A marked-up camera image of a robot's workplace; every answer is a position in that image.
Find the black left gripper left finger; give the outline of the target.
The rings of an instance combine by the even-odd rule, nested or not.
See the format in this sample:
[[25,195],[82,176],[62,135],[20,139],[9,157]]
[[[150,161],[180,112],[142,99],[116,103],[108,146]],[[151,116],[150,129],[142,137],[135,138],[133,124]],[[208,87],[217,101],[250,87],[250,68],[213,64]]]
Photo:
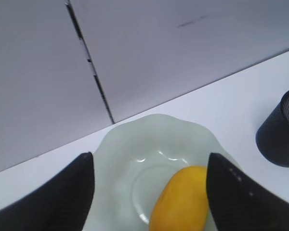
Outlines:
[[48,182],[0,210],[0,231],[81,231],[94,196],[94,161],[82,153]]

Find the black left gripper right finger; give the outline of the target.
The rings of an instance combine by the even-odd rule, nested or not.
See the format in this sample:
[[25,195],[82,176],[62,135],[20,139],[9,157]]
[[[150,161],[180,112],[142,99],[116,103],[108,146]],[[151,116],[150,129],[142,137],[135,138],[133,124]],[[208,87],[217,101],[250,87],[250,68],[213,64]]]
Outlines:
[[289,231],[289,203],[219,153],[209,156],[206,191],[219,231]]

